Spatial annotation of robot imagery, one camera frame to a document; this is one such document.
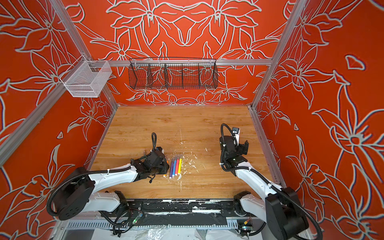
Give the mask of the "purple marker pen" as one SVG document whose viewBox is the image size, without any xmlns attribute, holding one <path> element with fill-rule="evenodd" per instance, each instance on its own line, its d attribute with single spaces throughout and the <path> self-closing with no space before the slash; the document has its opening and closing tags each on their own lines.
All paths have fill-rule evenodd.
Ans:
<svg viewBox="0 0 384 240">
<path fill-rule="evenodd" d="M 170 179 L 172 179 L 173 176 L 174 176 L 174 163 L 175 163 L 175 161 L 172 160 L 172 161 L 171 161 L 171 165 L 170 165 L 170 174 L 169 174 L 169 178 L 170 178 Z"/>
</svg>

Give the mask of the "yellow marker pen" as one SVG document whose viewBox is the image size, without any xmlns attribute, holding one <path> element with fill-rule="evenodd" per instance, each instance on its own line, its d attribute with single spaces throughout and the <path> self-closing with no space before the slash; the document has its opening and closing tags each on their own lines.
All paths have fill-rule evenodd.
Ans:
<svg viewBox="0 0 384 240">
<path fill-rule="evenodd" d="M 181 174 L 181 170 L 182 170 L 182 161 L 183 161 L 183 158 L 180 157 L 180 158 L 178 159 L 178 175 Z"/>
</svg>

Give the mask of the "blue marker pen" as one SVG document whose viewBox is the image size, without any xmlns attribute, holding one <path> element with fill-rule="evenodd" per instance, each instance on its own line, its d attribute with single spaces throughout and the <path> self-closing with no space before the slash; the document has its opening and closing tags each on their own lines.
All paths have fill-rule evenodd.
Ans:
<svg viewBox="0 0 384 240">
<path fill-rule="evenodd" d="M 174 159 L 174 161 L 173 161 L 173 170 L 172 170 L 172 178 L 174 178 L 175 177 L 175 175 L 177 174 L 177 170 L 176 170 L 176 168 L 177 168 L 177 163 L 178 163 L 178 159 Z"/>
</svg>

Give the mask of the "pink marker pen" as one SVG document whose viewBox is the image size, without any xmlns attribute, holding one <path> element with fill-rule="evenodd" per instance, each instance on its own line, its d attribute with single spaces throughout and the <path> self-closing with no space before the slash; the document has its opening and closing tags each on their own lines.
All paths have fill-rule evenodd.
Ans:
<svg viewBox="0 0 384 240">
<path fill-rule="evenodd" d="M 175 176 L 177 176 L 179 174 L 179 164 L 180 164 L 180 158 L 176 158 L 175 160 Z"/>
</svg>

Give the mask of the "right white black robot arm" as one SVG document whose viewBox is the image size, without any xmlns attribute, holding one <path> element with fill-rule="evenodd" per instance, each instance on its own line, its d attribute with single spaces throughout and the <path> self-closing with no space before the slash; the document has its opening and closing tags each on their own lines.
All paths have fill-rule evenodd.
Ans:
<svg viewBox="0 0 384 240">
<path fill-rule="evenodd" d="M 242 192 L 236 196 L 240 212 L 250 213 L 264 221 L 277 240 L 298 237 L 309 228 L 307 214 L 303 210 L 297 193 L 292 188 L 283 188 L 259 173 L 244 158 L 248 143 L 236 144 L 234 137 L 220 137 L 220 165 L 243 180 L 259 196 Z"/>
</svg>

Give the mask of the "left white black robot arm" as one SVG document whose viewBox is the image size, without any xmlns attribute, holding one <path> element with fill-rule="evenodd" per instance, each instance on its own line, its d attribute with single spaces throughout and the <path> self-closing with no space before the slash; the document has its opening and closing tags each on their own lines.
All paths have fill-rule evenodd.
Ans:
<svg viewBox="0 0 384 240">
<path fill-rule="evenodd" d="M 118 168 L 102 171 L 77 168 L 53 190 L 47 201 L 47 212 L 61 221 L 84 212 L 111 213 L 126 204 L 126 200 L 123 194 L 105 193 L 104 189 L 153 180 L 157 175 L 166 174 L 169 167 L 164 150 L 156 147 L 148 155 Z"/>
</svg>

